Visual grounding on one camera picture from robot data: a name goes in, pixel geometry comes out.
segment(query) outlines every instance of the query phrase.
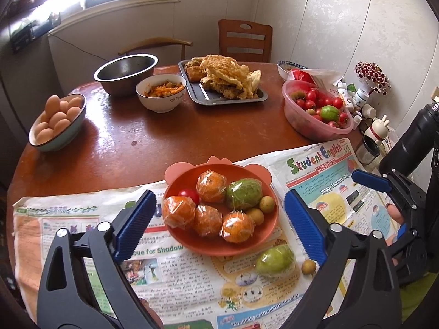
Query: bowl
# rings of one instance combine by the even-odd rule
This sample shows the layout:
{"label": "bowl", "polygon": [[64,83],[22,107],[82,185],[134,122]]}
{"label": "bowl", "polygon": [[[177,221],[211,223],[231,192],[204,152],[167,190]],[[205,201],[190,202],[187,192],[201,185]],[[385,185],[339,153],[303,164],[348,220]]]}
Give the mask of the bowl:
{"label": "bowl", "polygon": [[136,85],[151,76],[159,59],[152,54],[133,54],[112,60],[94,73],[111,96],[129,96],[136,93]]}
{"label": "bowl", "polygon": [[70,94],[61,99],[61,101],[62,100],[70,101],[71,99],[77,97],[80,97],[83,100],[83,107],[79,115],[76,117],[76,119],[73,120],[73,122],[69,126],[67,126],[67,128],[63,132],[56,135],[46,143],[42,143],[40,145],[36,144],[35,127],[41,122],[42,114],[35,120],[29,131],[29,143],[33,147],[38,149],[40,152],[57,151],[63,148],[64,146],[67,146],[76,137],[85,119],[87,99],[82,94]]}
{"label": "bowl", "polygon": [[284,79],[284,81],[287,80],[288,73],[293,69],[308,69],[307,67],[304,67],[303,65],[290,62],[289,60],[280,60],[277,63],[277,71],[279,72],[279,75]]}
{"label": "bowl", "polygon": [[[279,205],[276,195],[271,189],[271,174],[261,165],[247,165],[245,167],[232,164],[231,161],[223,158],[210,157],[204,164],[193,166],[190,163],[180,162],[170,166],[165,172],[166,183],[169,184],[165,191],[164,198],[171,195],[178,195],[183,189],[195,189],[198,177],[201,173],[211,169],[227,178],[227,185],[242,178],[255,178],[262,182],[263,195],[271,196],[275,201],[274,211],[265,214],[262,225],[256,226],[253,236],[243,243],[229,243],[221,236],[214,238],[200,237],[192,229],[170,228],[168,231],[180,244],[194,252],[208,256],[234,256],[250,251],[264,243],[276,227]],[[223,215],[230,213],[230,209],[224,203],[210,203]]]}
{"label": "bowl", "polygon": [[[145,96],[146,92],[149,92],[151,87],[156,85],[164,84],[165,82],[171,83],[181,83],[184,85],[184,89],[174,95],[165,96],[161,98],[153,98],[151,96]],[[142,80],[136,86],[137,96],[139,97],[140,102],[143,106],[145,106],[148,110],[154,111],[156,113],[167,113],[174,109],[178,104],[183,100],[184,94],[187,91],[186,80],[182,76],[177,74],[159,74],[150,76]]]}
{"label": "bowl", "polygon": [[[300,80],[289,80],[284,83],[282,86],[282,94],[285,99],[284,112],[288,122],[298,133],[313,141],[325,142],[339,138],[340,136],[346,136],[352,131],[354,123],[351,113],[347,111],[345,107],[343,107],[341,111],[344,111],[348,114],[346,125],[344,128],[336,128],[328,126],[324,122],[319,121],[309,115],[304,109],[299,107],[290,96],[291,93],[297,90],[308,92],[310,89],[315,87],[316,86],[314,84]],[[328,93],[327,91],[322,91],[319,89],[319,93],[334,98],[334,95]]]}

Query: orange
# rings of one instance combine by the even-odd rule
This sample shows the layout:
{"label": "orange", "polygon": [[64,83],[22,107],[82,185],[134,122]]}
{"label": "orange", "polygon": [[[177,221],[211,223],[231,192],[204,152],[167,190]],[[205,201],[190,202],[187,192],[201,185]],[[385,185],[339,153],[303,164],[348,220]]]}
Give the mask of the orange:
{"label": "orange", "polygon": [[223,216],[218,209],[208,205],[198,205],[195,209],[193,228],[199,236],[219,236]]}
{"label": "orange", "polygon": [[221,203],[226,195],[226,177],[212,170],[203,172],[198,177],[197,192],[202,201]]}
{"label": "orange", "polygon": [[255,222],[242,211],[227,214],[223,219],[221,236],[229,243],[248,240],[255,229]]}
{"label": "orange", "polygon": [[169,227],[185,229],[194,222],[195,203],[186,196],[170,196],[163,201],[162,216]]}

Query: pink basket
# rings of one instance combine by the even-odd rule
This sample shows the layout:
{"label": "pink basket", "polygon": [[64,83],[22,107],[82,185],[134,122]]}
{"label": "pink basket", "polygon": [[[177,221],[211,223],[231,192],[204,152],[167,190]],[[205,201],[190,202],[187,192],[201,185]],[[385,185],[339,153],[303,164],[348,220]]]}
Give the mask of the pink basket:
{"label": "pink basket", "polygon": [[[336,128],[326,125],[324,122],[317,120],[309,115],[305,110],[299,107],[294,99],[290,96],[291,93],[297,90],[308,92],[310,89],[316,87],[314,84],[307,83],[300,80],[289,80],[282,86],[282,94],[285,98],[284,112],[288,122],[295,128],[297,132],[313,141],[330,141],[340,136],[345,136],[352,131],[353,120],[350,112],[345,108],[342,111],[348,114],[348,119],[344,128]],[[319,89],[320,94],[327,95],[331,98],[334,96],[327,91]]]}

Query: wooden chair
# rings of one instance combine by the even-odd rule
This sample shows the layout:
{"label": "wooden chair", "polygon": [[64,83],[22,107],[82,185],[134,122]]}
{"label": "wooden chair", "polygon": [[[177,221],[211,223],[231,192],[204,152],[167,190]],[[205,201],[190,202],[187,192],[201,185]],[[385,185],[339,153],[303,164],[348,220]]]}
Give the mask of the wooden chair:
{"label": "wooden chair", "polygon": [[[219,28],[219,52],[222,56],[229,56],[242,62],[266,62],[270,61],[271,44],[273,41],[273,28],[269,25],[257,24],[251,21],[235,19],[220,19]],[[264,39],[249,37],[228,37],[228,32],[238,32],[247,35],[262,35]],[[262,49],[262,54],[252,52],[229,52],[228,48]]]}
{"label": "wooden chair", "polygon": [[143,41],[133,43],[126,48],[119,51],[119,57],[122,57],[124,54],[128,55],[128,53],[132,51],[137,51],[139,49],[147,49],[154,47],[164,47],[164,46],[174,46],[181,45],[181,60],[186,60],[186,46],[192,47],[194,45],[193,42],[182,41],[181,39],[175,39],[171,37],[154,37],[144,39]]}

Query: wooden table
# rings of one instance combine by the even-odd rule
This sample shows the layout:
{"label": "wooden table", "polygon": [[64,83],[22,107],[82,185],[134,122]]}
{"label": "wooden table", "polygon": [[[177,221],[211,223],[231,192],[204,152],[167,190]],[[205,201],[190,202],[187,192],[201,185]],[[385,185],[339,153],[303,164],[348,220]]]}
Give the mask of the wooden table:
{"label": "wooden table", "polygon": [[[250,70],[262,71],[265,102],[201,106],[186,94],[173,111],[156,114],[144,108],[136,95],[111,98],[97,82],[74,90],[87,98],[86,119],[78,136],[53,153],[42,154],[28,144],[9,187],[7,234],[13,268],[12,204],[24,196],[130,187],[162,180],[175,162],[195,165],[212,155],[235,162],[312,144],[285,118],[284,81],[277,66],[246,64]],[[179,73],[179,68],[156,68],[155,73]],[[356,148],[361,135],[354,131],[349,139]]]}

